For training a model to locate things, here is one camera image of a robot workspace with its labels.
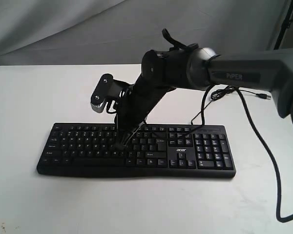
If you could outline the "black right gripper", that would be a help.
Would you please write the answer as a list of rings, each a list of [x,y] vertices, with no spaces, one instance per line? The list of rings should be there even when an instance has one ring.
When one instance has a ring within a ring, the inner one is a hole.
[[[142,75],[128,87],[125,95],[118,101],[114,118],[117,124],[116,149],[126,149],[132,143],[136,133],[147,123],[145,118],[148,114],[167,92],[173,90],[175,88],[157,84]]]

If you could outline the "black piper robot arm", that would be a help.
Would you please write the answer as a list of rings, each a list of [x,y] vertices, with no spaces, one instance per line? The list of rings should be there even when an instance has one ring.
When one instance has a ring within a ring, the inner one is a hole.
[[[278,115],[290,116],[293,123],[293,48],[234,55],[199,47],[150,50],[142,58],[138,79],[119,101],[116,147],[127,145],[167,92],[176,88],[205,91],[215,85],[270,92]]]

